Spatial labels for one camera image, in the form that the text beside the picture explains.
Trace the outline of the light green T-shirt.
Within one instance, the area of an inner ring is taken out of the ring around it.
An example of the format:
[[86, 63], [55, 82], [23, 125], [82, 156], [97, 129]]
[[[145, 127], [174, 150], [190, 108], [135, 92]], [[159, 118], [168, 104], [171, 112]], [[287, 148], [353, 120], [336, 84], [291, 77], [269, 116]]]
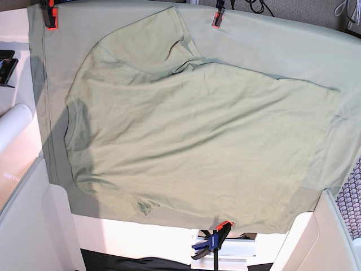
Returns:
[[113, 218], [163, 207], [285, 233], [338, 92], [203, 60], [174, 8], [98, 41], [66, 97], [76, 187]]

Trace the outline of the blue orange bar clamp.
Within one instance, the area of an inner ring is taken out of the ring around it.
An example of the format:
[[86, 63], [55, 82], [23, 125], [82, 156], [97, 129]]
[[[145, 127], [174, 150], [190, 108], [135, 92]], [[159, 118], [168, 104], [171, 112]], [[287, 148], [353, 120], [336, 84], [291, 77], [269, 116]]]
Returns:
[[205, 234], [205, 241], [192, 246], [195, 250], [195, 254], [192, 257], [193, 260], [199, 260], [204, 258], [209, 253], [213, 254], [213, 269], [218, 269], [218, 251], [222, 248], [223, 242], [226, 240], [228, 234], [234, 225], [231, 221], [224, 221], [210, 233], [208, 230], [202, 230]]

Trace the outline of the orange black clamp top middle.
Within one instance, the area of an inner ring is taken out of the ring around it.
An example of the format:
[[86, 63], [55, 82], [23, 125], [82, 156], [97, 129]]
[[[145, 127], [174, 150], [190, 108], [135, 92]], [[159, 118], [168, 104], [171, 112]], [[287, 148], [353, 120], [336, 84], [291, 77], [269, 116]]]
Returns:
[[224, 0], [217, 0], [216, 8], [217, 8], [217, 12], [214, 16], [212, 27], [219, 28], [225, 12]]

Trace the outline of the orange black clamp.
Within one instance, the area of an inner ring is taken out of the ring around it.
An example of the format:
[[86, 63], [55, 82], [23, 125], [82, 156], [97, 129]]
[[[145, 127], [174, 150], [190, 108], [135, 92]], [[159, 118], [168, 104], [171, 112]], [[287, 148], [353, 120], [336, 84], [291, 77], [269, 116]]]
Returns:
[[58, 10], [55, 8], [54, 0], [40, 0], [45, 26], [48, 30], [57, 30], [58, 28]]
[[214, 16], [212, 27], [219, 28], [225, 12], [224, 0], [217, 0], [216, 8], [217, 8], [217, 12]]

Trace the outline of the pale green table cloth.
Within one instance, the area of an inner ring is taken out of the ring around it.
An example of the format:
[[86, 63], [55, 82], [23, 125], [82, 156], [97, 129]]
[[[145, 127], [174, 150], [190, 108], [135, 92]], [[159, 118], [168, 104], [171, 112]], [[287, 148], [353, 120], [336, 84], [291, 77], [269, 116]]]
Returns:
[[[39, 6], [28, 8], [30, 61], [43, 154], [50, 182], [67, 191], [72, 212], [119, 220], [74, 183], [65, 146], [69, 122], [65, 100], [74, 78], [102, 38], [169, 8], [180, 14], [206, 62], [234, 65], [275, 79], [310, 82], [338, 92], [328, 134], [306, 181], [312, 189], [320, 187], [321, 193], [329, 190], [337, 195], [360, 158], [360, 41], [356, 38], [241, 12], [227, 13], [216, 29], [211, 25], [215, 9], [191, 5], [73, 1], [57, 5], [57, 30], [46, 28]], [[160, 207], [150, 215], [135, 214], [120, 221], [206, 229], [226, 220]]]

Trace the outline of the black cloth under table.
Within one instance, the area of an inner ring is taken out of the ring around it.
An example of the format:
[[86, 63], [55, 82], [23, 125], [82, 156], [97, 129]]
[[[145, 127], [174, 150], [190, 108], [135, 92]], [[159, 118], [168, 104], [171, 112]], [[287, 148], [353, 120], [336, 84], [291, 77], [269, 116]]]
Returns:
[[81, 249], [86, 270], [122, 271], [180, 271], [191, 270], [189, 265], [156, 257], [131, 259], [105, 253]]

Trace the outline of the white cylindrical tube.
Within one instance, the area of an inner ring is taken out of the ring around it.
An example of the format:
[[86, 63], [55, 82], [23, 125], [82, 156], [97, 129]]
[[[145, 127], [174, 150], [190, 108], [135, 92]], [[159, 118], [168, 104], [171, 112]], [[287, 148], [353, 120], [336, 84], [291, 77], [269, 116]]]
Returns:
[[15, 140], [15, 138], [32, 122], [33, 115], [30, 108], [18, 103], [1, 116], [1, 153]]

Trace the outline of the orange black clamp top left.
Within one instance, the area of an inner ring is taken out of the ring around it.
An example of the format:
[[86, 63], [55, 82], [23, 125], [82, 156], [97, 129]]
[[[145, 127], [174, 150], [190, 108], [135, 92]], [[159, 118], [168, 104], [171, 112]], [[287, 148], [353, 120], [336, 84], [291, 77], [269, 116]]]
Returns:
[[58, 10], [55, 8], [54, 0], [40, 0], [45, 26], [48, 30], [57, 30], [58, 28]]

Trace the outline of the black mesh fabric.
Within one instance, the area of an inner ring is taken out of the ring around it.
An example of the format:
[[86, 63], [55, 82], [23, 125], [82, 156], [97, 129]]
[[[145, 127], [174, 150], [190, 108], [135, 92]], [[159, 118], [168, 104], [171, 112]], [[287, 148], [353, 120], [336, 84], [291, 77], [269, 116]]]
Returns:
[[360, 238], [360, 183], [359, 159], [336, 199], [352, 240]]

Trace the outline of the black tablet device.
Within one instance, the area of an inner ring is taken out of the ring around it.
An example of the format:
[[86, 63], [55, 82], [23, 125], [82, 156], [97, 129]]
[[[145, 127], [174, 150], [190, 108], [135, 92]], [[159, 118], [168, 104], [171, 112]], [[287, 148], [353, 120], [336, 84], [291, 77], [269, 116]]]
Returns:
[[7, 87], [8, 82], [18, 64], [18, 59], [14, 58], [13, 50], [1, 50], [0, 56], [0, 78], [1, 87]]

